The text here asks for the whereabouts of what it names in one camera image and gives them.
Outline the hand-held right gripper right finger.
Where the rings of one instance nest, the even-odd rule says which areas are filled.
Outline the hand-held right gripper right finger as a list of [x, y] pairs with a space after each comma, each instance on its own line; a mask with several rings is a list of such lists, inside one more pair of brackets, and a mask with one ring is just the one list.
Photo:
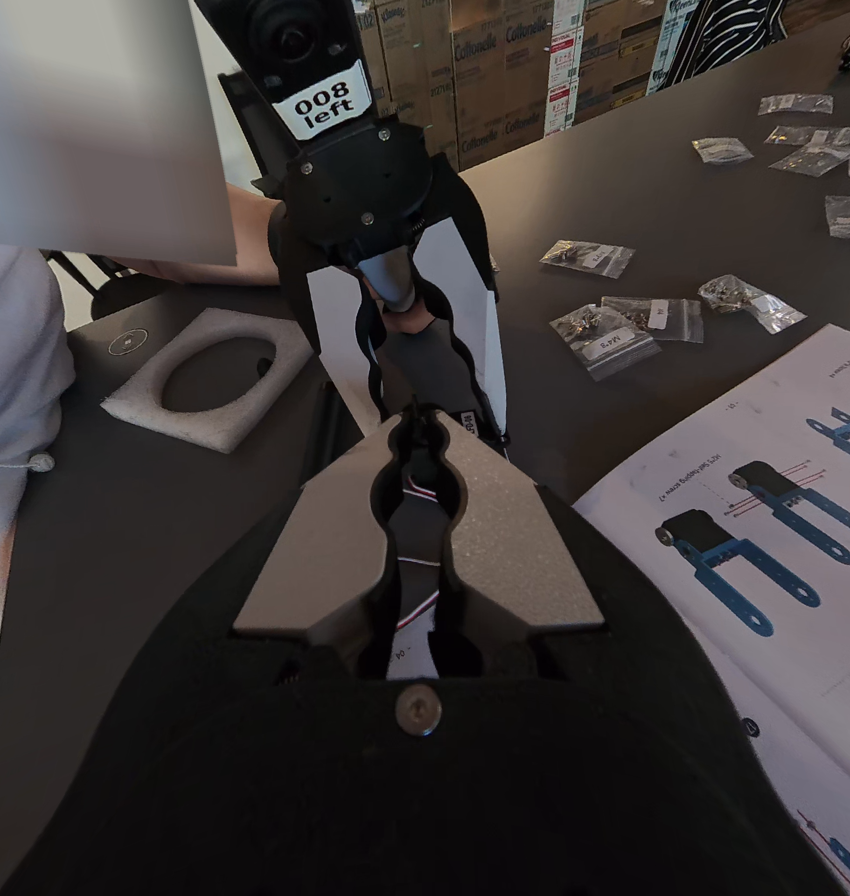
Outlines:
[[599, 631], [605, 619], [537, 484], [444, 411], [433, 411], [441, 498], [457, 499], [443, 547], [449, 594], [437, 631], [476, 650], [481, 673], [533, 639]]

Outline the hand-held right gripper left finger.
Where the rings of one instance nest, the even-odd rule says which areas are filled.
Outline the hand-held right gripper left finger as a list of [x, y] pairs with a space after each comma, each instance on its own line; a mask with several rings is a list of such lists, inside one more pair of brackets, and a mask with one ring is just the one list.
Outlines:
[[400, 609], [386, 516], [401, 500], [405, 425], [396, 414], [307, 482], [234, 633], [328, 646], [352, 673], [386, 677]]

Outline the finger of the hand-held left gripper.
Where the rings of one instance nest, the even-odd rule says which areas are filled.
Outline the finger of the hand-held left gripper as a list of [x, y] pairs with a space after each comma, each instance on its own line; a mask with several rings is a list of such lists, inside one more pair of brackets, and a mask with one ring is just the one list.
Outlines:
[[319, 337], [319, 358], [360, 429], [377, 429], [386, 418], [376, 347], [377, 306], [351, 273], [324, 268], [307, 274]]
[[451, 347], [467, 368], [481, 410], [482, 431], [505, 446], [507, 384], [496, 293], [485, 285], [453, 218], [426, 227], [412, 266], [426, 307], [448, 323]]

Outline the small black servo motor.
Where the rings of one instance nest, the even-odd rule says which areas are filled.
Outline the small black servo motor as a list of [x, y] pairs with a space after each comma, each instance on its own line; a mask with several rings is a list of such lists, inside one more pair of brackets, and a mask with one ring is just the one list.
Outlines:
[[474, 410], [416, 413], [404, 435], [401, 501], [388, 518], [401, 584], [397, 650], [408, 655], [406, 644], [432, 631], [436, 652], [456, 636], [488, 630], [487, 600], [498, 600], [509, 576], [500, 572], [500, 512], [488, 501], [507, 500], [515, 484]]

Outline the person's left forearm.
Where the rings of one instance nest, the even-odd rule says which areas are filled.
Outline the person's left forearm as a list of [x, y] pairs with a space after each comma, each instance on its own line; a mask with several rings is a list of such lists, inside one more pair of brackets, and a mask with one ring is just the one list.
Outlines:
[[111, 259], [141, 273], [179, 284], [214, 284], [272, 287], [280, 274], [269, 248], [271, 219], [285, 217], [285, 205], [230, 183], [226, 184], [237, 254], [235, 265], [177, 263], [112, 256]]

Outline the dark grey desk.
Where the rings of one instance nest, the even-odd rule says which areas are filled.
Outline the dark grey desk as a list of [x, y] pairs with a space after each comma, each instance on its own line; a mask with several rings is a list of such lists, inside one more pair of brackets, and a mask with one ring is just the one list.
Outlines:
[[[769, 169], [764, 95], [830, 92], [850, 14], [464, 173], [498, 259], [512, 461], [569, 501], [647, 442], [832, 322], [850, 330], [850, 239], [824, 196], [850, 178]], [[632, 247], [625, 292], [693, 294], [733, 273], [808, 319], [768, 335], [711, 321], [594, 383], [547, 322], [599, 296], [601, 278], [538, 262], [559, 238]], [[274, 290], [175, 287], [74, 330], [77, 380], [52, 445], [57, 468], [22, 504], [0, 643], [0, 889], [63, 798], [115, 688], [184, 592], [296, 486], [325, 373], [311, 360], [233, 455], [111, 418], [102, 397], [207, 306], [286, 315]]]

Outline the person's left hand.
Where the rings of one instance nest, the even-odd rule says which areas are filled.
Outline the person's left hand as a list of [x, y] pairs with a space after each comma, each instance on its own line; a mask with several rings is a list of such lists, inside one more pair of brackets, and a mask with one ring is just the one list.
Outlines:
[[391, 310], [384, 302], [381, 311], [382, 321], [387, 332], [416, 334], [426, 330], [435, 320], [422, 299], [415, 300], [404, 311]]

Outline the scattered small screw bags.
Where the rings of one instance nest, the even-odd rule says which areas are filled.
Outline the scattered small screw bags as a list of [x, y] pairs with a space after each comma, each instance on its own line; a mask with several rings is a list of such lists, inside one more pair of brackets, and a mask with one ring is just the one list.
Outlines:
[[[764, 97], [759, 116], [785, 111], [831, 114], [834, 97], [822, 94], [782, 94]], [[777, 126], [766, 143], [796, 147], [772, 169], [818, 177], [849, 163], [850, 126]], [[753, 153], [737, 138], [709, 137], [692, 141], [702, 162], [729, 165], [749, 161]], [[827, 199], [831, 232], [850, 238], [849, 200]], [[559, 240], [541, 263], [579, 273], [617, 279], [634, 255], [621, 245]], [[774, 294], [733, 274], [716, 277], [698, 290], [699, 299], [604, 296], [550, 322], [596, 381], [659, 352], [658, 339], [701, 344], [704, 341], [702, 303], [728, 315], [746, 312], [768, 333], [776, 334], [807, 316]]]

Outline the stack of cardboard boxes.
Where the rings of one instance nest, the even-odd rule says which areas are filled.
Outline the stack of cardboard boxes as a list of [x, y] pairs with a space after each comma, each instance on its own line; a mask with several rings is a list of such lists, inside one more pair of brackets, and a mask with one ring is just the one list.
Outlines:
[[378, 114], [472, 168], [657, 89], [691, 2], [352, 2]]

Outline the assembly instruction booklet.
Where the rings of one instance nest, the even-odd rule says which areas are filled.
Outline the assembly instruction booklet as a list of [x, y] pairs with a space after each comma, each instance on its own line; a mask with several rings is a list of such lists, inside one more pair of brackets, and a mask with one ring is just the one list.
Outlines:
[[681, 614], [850, 894], [850, 332], [802, 342], [576, 503]]

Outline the person's white hoodie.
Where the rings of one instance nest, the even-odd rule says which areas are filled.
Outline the person's white hoodie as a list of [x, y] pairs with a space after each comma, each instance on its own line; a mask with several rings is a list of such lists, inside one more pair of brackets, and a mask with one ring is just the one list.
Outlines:
[[73, 380], [59, 282], [38, 250], [0, 245], [0, 630], [27, 464], [56, 438]]

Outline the black-and-white striped jacket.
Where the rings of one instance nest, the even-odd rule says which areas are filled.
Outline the black-and-white striped jacket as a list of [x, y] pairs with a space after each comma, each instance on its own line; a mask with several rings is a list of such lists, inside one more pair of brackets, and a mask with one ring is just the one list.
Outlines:
[[660, 81], [664, 90], [787, 37], [787, 1], [703, 1], [677, 39]]

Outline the white foam packing frame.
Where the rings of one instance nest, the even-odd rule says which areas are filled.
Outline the white foam packing frame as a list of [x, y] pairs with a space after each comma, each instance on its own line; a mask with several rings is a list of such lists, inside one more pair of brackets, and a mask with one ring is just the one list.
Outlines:
[[[173, 371], [196, 353], [235, 338], [257, 338], [275, 350], [273, 364], [239, 398], [218, 408], [177, 412], [162, 407], [162, 391]], [[102, 402], [118, 420], [231, 453], [291, 384], [313, 351], [295, 321], [207, 308], [137, 373]]]

